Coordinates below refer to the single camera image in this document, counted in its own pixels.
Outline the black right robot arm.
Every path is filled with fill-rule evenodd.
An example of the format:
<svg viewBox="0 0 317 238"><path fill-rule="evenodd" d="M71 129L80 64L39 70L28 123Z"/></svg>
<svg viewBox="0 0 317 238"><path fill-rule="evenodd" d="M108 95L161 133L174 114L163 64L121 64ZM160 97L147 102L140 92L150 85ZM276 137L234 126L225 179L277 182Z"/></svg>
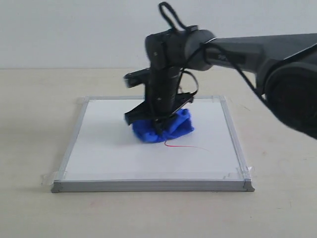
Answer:
<svg viewBox="0 0 317 238"><path fill-rule="evenodd" d="M233 68L256 77L250 88L287 127L317 136L317 36L311 34L217 38L192 26L169 29L145 39L150 66L129 73L127 87L143 84L144 101L125 113L127 124L150 121L157 132L195 93L179 92L182 75L212 66Z"/></svg>

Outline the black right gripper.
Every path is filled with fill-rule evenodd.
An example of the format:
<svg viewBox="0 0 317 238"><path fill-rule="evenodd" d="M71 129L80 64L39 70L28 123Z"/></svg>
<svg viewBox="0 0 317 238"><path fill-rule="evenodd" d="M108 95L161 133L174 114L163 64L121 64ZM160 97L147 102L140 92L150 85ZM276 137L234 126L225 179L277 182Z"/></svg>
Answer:
<svg viewBox="0 0 317 238"><path fill-rule="evenodd" d="M144 84L144 101L124 115L128 125L144 119L162 124L193 99L192 94L177 91L181 69L189 58L186 48L196 35L197 31L164 31L146 37L150 77Z"/></svg>

